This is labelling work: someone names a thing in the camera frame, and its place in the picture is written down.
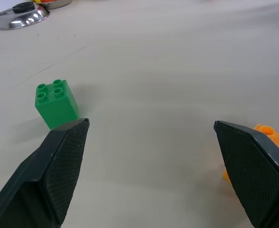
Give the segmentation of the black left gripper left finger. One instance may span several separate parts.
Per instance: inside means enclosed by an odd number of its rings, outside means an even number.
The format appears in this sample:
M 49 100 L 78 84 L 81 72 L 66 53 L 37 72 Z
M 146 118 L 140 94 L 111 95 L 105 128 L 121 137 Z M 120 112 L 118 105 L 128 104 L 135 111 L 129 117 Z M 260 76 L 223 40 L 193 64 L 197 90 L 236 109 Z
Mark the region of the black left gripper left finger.
M 51 130 L 0 191 L 0 228 L 61 228 L 80 174 L 89 119 Z

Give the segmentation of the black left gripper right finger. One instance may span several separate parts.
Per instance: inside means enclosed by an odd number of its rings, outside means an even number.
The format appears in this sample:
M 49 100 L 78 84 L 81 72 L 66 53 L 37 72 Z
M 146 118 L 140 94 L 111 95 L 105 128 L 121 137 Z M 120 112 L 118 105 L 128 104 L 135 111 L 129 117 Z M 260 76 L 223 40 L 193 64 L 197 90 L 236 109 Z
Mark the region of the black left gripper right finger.
M 254 228 L 279 228 L 279 147 L 269 135 L 216 121 L 224 165 Z

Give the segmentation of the green toy brick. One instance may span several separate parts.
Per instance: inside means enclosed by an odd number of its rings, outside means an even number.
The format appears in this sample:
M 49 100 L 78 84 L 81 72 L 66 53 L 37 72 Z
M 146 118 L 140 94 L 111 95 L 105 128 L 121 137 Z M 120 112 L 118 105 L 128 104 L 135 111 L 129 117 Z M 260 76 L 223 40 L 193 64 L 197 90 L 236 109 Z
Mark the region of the green toy brick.
M 79 119 L 78 105 L 66 80 L 38 85 L 35 108 L 49 129 Z

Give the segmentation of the steel bowl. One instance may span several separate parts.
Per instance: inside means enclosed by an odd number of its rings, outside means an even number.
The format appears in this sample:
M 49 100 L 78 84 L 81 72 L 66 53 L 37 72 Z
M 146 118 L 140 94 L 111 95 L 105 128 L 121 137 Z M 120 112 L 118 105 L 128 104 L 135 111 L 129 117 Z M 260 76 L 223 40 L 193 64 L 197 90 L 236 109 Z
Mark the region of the steel bowl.
M 32 0 L 33 3 L 36 3 L 47 10 L 53 10 L 67 6 L 72 1 L 73 0 Z

